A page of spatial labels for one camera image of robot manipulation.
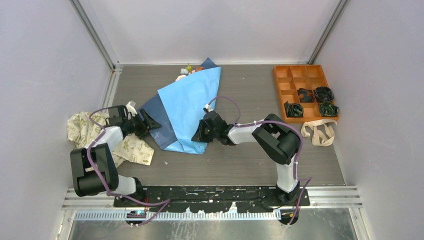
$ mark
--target dark blue fabric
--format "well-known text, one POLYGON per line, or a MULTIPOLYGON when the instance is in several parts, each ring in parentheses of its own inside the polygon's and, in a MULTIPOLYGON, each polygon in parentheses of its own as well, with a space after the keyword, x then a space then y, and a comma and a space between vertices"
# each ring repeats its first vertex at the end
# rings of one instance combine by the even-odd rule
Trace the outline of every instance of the dark blue fabric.
MULTIPOLYGON (((202 66, 205 70, 218 67, 218 65, 216 65, 210 58, 207 58, 200 66, 202 66)), ((153 137, 157 145, 159 145, 161 150, 164 150, 170 144, 177 141, 174 129, 159 94, 150 98, 138 110, 140 111, 140 109, 144 109, 153 120, 162 125, 161 128, 149 131, 150 135, 153 137)))

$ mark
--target work surface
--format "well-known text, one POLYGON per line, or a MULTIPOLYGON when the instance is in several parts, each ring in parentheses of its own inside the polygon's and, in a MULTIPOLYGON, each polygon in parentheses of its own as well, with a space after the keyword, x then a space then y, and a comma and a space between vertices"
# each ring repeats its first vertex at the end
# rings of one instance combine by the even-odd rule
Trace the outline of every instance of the work surface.
MULTIPOLYGON (((140 107, 157 90, 172 83, 184 66, 124 66, 114 105, 128 101, 140 107)), ((233 98, 241 108, 240 123, 260 120, 270 113, 280 116, 274 89, 272 65, 223 65, 218 95, 233 98)), ((237 118, 236 107, 218 99, 216 111, 227 122, 237 118)), ((300 130, 300 124, 293 124, 300 130)), ((162 151, 153 138, 144 140, 155 150, 150 166, 125 161, 119 174, 137 177, 143 185, 275 185, 277 170, 257 143, 224 146, 208 144, 204 154, 162 151)), ((311 185, 344 185, 333 146, 314 146, 304 138, 298 175, 312 177, 311 185)))

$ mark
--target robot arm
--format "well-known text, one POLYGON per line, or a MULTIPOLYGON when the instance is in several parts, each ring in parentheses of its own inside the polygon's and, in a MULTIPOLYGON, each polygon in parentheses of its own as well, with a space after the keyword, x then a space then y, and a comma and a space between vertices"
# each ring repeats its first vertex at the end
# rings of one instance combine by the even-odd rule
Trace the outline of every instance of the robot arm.
MULTIPOLYGON (((239 127, 227 124, 214 110, 205 110, 206 114, 192 141, 209 143, 217 139, 223 145, 234 146, 242 143, 258 142, 277 168, 277 187, 281 190, 278 198, 283 204, 296 200, 299 181, 294 176, 293 157, 299 149, 300 139, 291 129, 275 123, 252 124, 239 127)), ((258 121, 284 122, 275 114, 269 114, 258 121)))
MULTIPOLYGON (((140 139, 149 130, 160 128, 143 109, 136 112, 134 102, 109 107, 109 118, 106 119, 105 134, 91 148, 91 158, 102 173, 112 193, 138 196, 143 191, 140 181, 135 177, 118 175, 112 152, 128 135, 134 133, 140 139)), ((87 150, 91 142, 83 148, 74 149, 70 153, 72 178, 75 193, 80 196, 93 196, 105 191, 101 180, 88 161, 87 150)))

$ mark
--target blue plastic bag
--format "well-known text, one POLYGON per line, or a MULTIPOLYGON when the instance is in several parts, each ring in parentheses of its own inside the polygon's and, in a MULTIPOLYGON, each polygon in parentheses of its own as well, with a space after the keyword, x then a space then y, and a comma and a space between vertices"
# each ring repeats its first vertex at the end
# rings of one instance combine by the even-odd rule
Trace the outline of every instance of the blue plastic bag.
POLYGON ((141 106, 162 125, 149 131, 162 150, 190 154, 205 152, 207 143, 191 139, 205 114, 205 104, 217 96, 221 68, 209 58, 201 66, 204 70, 159 89, 157 95, 141 106))

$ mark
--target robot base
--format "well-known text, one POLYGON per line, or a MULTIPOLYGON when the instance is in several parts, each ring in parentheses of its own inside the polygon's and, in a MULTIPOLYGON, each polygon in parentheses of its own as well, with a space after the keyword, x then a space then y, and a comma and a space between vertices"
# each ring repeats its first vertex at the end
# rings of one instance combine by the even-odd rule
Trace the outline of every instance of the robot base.
MULTIPOLYGON (((235 204, 238 213, 266 213, 283 206, 294 206, 300 190, 293 191, 292 201, 281 201, 282 192, 276 186, 144 186, 143 202, 159 203, 171 199, 171 203, 163 211, 170 213, 185 213, 189 207, 192 213, 228 212, 235 204)), ((308 191, 305 189, 300 199, 301 206, 310 206, 308 191)), ((128 201, 115 199, 116 208, 139 208, 139 205, 128 201)), ((156 212, 159 207, 150 207, 156 212)))

